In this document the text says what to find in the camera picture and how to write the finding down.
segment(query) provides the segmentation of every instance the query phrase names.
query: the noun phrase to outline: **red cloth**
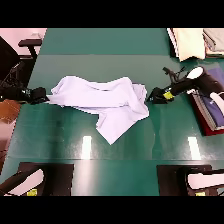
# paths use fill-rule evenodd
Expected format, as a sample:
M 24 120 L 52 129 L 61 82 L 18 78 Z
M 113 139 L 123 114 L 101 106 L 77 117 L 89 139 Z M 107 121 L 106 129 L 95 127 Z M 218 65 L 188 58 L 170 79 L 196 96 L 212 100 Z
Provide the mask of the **red cloth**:
M 189 98 L 190 98 L 190 101 L 191 101 L 191 104 L 192 104 L 192 107 L 194 108 L 194 111 L 195 111 L 195 114 L 197 115 L 197 118 L 198 118 L 198 121 L 200 123 L 200 126 L 203 130 L 203 134 L 205 136 L 211 136 L 211 135 L 219 135 L 219 134 L 224 134 L 224 129 L 222 130 L 216 130 L 216 131 L 212 131 L 206 120 L 204 119 L 203 115 L 201 114 L 200 110 L 198 109 L 198 106 L 193 98 L 193 96 L 189 95 Z

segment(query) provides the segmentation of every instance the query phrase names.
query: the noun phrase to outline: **robotic arm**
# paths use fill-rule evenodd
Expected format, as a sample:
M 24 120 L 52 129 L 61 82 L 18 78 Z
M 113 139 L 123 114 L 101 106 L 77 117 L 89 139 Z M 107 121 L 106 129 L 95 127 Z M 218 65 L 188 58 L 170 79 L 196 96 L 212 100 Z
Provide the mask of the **robotic arm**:
M 203 67 L 197 67 L 187 73 L 182 79 L 168 68 L 163 68 L 169 74 L 171 85 L 164 89 L 154 88 L 147 101 L 154 104 L 166 104 L 174 100 L 174 97 L 183 93 L 191 93 L 200 90 L 206 97 L 216 102 L 224 116 L 224 87 L 215 80 Z

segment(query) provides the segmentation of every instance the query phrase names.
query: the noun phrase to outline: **beige cloth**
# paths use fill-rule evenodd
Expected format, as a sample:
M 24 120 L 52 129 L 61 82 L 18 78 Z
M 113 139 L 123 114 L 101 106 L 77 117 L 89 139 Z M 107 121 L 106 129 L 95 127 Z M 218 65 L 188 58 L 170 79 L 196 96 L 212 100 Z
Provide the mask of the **beige cloth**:
M 173 28 L 180 61 L 190 57 L 205 59 L 203 28 Z

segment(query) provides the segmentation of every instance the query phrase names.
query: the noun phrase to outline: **stack of clothes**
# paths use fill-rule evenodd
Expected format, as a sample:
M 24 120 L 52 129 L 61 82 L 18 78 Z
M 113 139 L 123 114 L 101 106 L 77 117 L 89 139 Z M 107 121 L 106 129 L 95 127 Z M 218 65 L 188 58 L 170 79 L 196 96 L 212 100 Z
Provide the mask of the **stack of clothes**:
M 208 70 L 208 73 L 224 85 L 224 72 L 221 68 Z M 203 96 L 200 91 L 192 94 L 190 99 L 204 135 L 223 134 L 224 117 L 216 103 L 212 99 Z
M 224 58 L 224 28 L 167 28 L 170 56 L 188 58 Z

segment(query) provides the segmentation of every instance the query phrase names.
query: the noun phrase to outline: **wall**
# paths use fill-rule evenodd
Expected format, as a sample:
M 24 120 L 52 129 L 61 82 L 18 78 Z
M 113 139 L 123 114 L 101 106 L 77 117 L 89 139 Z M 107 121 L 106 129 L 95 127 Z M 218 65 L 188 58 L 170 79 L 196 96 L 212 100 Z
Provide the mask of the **wall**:
M 27 47 L 19 47 L 18 43 L 23 39 L 31 39 L 32 33 L 39 33 L 43 38 L 47 28 L 0 28 L 0 36 L 7 41 L 19 55 L 29 55 Z

